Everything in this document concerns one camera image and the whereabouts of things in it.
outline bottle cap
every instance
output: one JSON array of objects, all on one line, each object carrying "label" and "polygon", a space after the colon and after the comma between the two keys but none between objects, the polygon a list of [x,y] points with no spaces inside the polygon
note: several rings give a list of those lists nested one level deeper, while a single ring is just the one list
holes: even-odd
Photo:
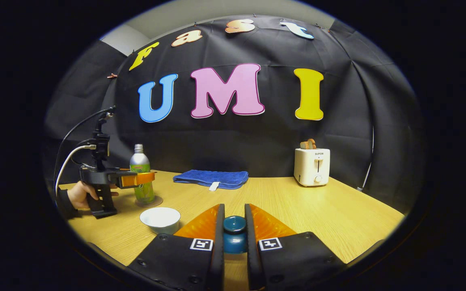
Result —
[{"label": "bottle cap", "polygon": [[143,144],[137,143],[134,145],[135,153],[143,153]]}]

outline bottle coaster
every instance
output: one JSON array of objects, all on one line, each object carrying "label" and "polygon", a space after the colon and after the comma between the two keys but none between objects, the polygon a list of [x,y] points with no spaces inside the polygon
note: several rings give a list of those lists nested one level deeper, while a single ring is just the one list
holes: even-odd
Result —
[{"label": "bottle coaster", "polygon": [[161,203],[163,203],[163,198],[159,197],[159,196],[155,196],[154,197],[154,201],[150,202],[150,203],[140,203],[139,201],[134,201],[135,204],[137,206],[140,206],[140,207],[154,207],[154,206],[158,206],[160,205]]}]

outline letter m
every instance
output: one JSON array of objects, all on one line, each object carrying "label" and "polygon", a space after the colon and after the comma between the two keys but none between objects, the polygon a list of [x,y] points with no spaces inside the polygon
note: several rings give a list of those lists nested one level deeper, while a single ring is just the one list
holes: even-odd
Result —
[{"label": "letter m", "polygon": [[256,75],[259,64],[240,64],[233,69],[225,83],[213,68],[202,68],[192,72],[195,79],[195,109],[193,118],[206,118],[213,114],[208,105],[208,95],[220,114],[228,110],[233,95],[237,94],[237,103],[232,111],[238,115],[257,115],[265,111],[258,97]]}]

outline black sleeve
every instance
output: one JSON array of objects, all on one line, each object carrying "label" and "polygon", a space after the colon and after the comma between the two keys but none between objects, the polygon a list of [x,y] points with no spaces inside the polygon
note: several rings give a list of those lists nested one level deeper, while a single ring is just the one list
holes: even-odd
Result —
[{"label": "black sleeve", "polygon": [[80,217],[80,213],[76,210],[68,197],[68,190],[59,189],[59,195],[55,198],[57,208],[65,219],[72,219],[73,217]]}]

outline black cable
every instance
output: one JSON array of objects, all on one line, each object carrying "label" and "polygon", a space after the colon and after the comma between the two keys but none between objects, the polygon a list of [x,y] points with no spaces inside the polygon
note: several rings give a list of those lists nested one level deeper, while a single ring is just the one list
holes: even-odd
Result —
[{"label": "black cable", "polygon": [[[92,138],[88,138],[88,139],[86,139],[86,140],[82,140],[82,141],[79,142],[75,147],[77,148],[77,147],[83,145],[84,143],[89,142],[90,140],[92,140]],[[72,155],[71,161],[74,162],[75,164],[78,164],[78,165],[80,165],[80,166],[85,166],[85,167],[87,167],[87,168],[96,169],[96,167],[89,166],[89,164],[85,164],[84,162],[78,162],[77,160],[74,159],[74,156],[75,156],[75,155]]]},{"label": "black cable", "polygon": [[94,114],[91,114],[90,116],[88,116],[87,118],[85,118],[84,120],[82,120],[81,122],[79,122],[78,124],[76,124],[67,134],[66,136],[62,139],[61,141],[61,144],[59,145],[59,151],[57,152],[57,158],[55,159],[55,167],[53,168],[53,186],[55,187],[55,183],[57,182],[56,181],[56,176],[57,176],[57,164],[59,163],[59,156],[61,154],[61,149],[62,149],[62,144],[65,142],[66,138],[68,136],[70,136],[70,134],[77,128],[79,127],[80,125],[82,125],[84,122],[88,121],[89,119],[93,118],[94,116],[98,115],[98,114],[102,114],[104,112],[109,112],[109,111],[112,111],[116,108],[116,106],[113,106],[113,107],[110,107],[108,109],[104,109],[104,110],[100,110]]}]

